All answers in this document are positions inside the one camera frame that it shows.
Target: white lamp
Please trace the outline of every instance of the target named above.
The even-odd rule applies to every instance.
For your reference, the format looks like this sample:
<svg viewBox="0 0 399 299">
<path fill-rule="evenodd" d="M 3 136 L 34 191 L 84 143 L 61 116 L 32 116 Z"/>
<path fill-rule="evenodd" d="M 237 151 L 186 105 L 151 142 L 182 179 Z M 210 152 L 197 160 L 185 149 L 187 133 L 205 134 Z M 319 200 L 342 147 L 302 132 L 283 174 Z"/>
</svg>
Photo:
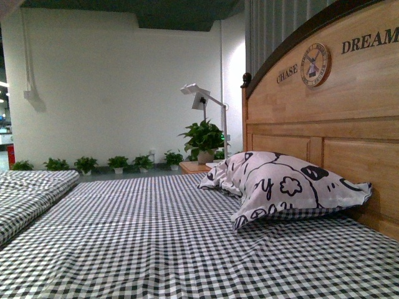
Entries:
<svg viewBox="0 0 399 299">
<path fill-rule="evenodd" d="M 191 95 L 195 93 L 192 109 L 204 110 L 204 120 L 206 119 L 206 104 L 208 100 L 215 102 L 222 108 L 222 119 L 223 119 L 223 135 L 224 135 L 224 158 L 228 158 L 227 152 L 227 119 L 226 119 L 226 105 L 219 102 L 217 99 L 211 97 L 210 91 L 199 88 L 197 84 L 185 85 L 180 91 L 185 95 Z"/>
</svg>

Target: ceiling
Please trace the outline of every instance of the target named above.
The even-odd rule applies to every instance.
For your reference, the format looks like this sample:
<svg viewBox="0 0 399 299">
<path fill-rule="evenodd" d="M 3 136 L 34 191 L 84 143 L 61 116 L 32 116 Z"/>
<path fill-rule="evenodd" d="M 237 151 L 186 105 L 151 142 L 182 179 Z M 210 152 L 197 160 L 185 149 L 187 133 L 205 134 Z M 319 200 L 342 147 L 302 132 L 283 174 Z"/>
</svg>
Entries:
<svg viewBox="0 0 399 299">
<path fill-rule="evenodd" d="M 244 11 L 244 0 L 25 0 L 21 7 L 132 12 L 140 28 L 210 31 Z"/>
</svg>

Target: floor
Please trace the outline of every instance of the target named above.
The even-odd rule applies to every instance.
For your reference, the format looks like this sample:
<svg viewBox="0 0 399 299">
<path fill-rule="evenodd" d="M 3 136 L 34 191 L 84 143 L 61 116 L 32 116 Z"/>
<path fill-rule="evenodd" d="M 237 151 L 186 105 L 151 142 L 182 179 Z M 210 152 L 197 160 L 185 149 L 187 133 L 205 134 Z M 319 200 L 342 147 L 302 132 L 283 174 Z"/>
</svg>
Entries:
<svg viewBox="0 0 399 299">
<path fill-rule="evenodd" d="M 172 171 L 168 169 L 150 169 L 147 173 L 133 173 L 133 172 L 125 172 L 123 174 L 115 174 L 111 171 L 106 173 L 92 173 L 91 176 L 83 176 L 80 175 L 78 180 L 79 183 L 83 182 L 93 182 L 93 181 L 108 181 L 111 179 L 133 179 L 133 178 L 144 178 L 151 176 L 172 176 L 176 174 L 183 174 L 181 172 L 181 168 L 178 170 Z"/>
<path fill-rule="evenodd" d="M 9 170 L 7 151 L 0 151 L 0 171 Z"/>
</svg>

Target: corrugated wall panel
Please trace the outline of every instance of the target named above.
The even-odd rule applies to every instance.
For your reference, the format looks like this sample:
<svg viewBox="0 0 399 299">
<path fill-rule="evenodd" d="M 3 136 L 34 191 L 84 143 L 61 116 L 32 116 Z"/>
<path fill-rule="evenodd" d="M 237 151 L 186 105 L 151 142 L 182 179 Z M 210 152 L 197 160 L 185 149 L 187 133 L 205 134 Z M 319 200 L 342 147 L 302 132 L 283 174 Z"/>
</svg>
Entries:
<svg viewBox="0 0 399 299">
<path fill-rule="evenodd" d="M 284 39 L 334 1 L 245 1 L 246 71 L 254 75 Z"/>
</svg>

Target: white pillow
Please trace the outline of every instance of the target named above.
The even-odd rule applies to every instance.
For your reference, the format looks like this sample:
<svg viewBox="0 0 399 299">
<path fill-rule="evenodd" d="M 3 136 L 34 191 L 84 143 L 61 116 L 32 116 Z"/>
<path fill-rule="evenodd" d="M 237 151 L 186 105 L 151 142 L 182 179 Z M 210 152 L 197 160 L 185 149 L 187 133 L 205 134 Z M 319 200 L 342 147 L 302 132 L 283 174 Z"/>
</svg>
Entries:
<svg viewBox="0 0 399 299">
<path fill-rule="evenodd" d="M 279 153 L 246 152 L 216 165 L 199 188 L 222 189 L 241 198 L 233 230 L 260 217 L 298 219 L 364 204 L 371 183 L 352 184 L 335 173 Z"/>
</svg>

